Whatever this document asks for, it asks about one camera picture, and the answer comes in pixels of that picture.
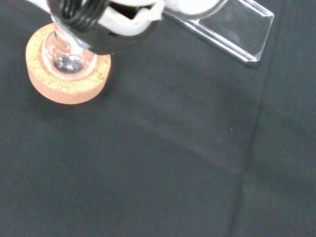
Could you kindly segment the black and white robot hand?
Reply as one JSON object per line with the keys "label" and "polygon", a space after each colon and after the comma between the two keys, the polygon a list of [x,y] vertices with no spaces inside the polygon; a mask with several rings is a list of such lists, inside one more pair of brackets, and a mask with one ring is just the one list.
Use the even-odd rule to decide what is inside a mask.
{"label": "black and white robot hand", "polygon": [[112,54],[146,38],[162,19],[163,0],[33,0],[49,13],[68,53]]}

